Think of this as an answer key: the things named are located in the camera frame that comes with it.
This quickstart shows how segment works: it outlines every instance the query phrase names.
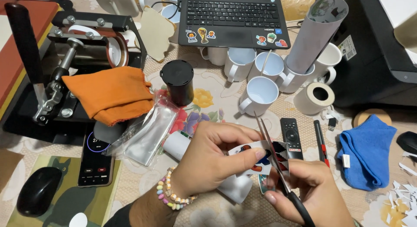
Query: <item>tv remote control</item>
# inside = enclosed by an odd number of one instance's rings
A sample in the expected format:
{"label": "tv remote control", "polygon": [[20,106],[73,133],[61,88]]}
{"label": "tv remote control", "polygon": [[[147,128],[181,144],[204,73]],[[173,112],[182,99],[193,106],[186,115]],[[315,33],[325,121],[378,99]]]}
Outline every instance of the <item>tv remote control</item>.
{"label": "tv remote control", "polygon": [[295,118],[281,118],[282,139],[288,143],[289,159],[304,159],[301,150],[300,135]]}

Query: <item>black scissors handle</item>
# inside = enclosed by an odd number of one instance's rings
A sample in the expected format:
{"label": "black scissors handle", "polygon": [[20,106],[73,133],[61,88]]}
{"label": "black scissors handle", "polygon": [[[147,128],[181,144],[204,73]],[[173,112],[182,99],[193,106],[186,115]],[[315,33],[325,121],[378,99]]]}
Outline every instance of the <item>black scissors handle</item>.
{"label": "black scissors handle", "polygon": [[293,191],[288,193],[287,198],[292,203],[294,203],[295,208],[297,208],[297,211],[300,213],[301,217],[303,218],[304,220],[303,226],[304,227],[316,227],[306,207],[304,207],[304,204],[301,202],[301,200],[297,197],[297,195]]}

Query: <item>hand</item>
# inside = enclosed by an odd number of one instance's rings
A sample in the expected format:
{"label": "hand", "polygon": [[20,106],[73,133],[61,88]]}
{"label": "hand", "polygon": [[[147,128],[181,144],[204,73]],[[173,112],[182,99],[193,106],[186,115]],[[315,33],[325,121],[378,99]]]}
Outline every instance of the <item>hand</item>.
{"label": "hand", "polygon": [[171,175],[177,197],[212,191],[229,176],[246,171],[265,156],[252,148],[232,156],[228,150],[261,140],[259,132],[232,123],[200,122],[181,162]]}
{"label": "hand", "polygon": [[[291,189],[300,188],[300,199],[313,219],[316,227],[354,227],[353,219],[334,182],[331,170],[321,161],[307,162],[290,159]],[[267,187],[277,183],[279,175],[275,169],[266,181]],[[285,219],[303,225],[304,220],[294,204],[281,191],[267,191],[265,198],[278,214]]]}

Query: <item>black cat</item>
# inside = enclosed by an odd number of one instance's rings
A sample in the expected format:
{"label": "black cat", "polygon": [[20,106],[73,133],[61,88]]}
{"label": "black cat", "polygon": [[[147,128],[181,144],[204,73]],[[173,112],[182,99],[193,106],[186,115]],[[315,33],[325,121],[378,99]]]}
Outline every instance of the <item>black cat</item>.
{"label": "black cat", "polygon": [[[60,163],[57,159],[54,160],[52,166],[62,171],[61,181],[58,189],[61,186],[65,174],[68,172],[68,166],[71,159],[64,163]],[[60,226],[68,226],[71,219],[80,212],[85,212],[91,201],[96,195],[96,187],[80,188],[70,187],[58,198],[55,205],[52,207],[52,213],[45,219],[42,227],[48,227],[50,223],[59,224]]]}

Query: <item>sleeve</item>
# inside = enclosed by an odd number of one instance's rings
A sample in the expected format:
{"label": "sleeve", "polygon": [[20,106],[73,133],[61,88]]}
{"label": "sleeve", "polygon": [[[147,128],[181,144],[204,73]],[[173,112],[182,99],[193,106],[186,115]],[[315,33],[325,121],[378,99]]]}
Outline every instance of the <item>sleeve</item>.
{"label": "sleeve", "polygon": [[103,227],[131,227],[129,222],[129,211],[132,203],[118,210],[112,218],[110,218]]}

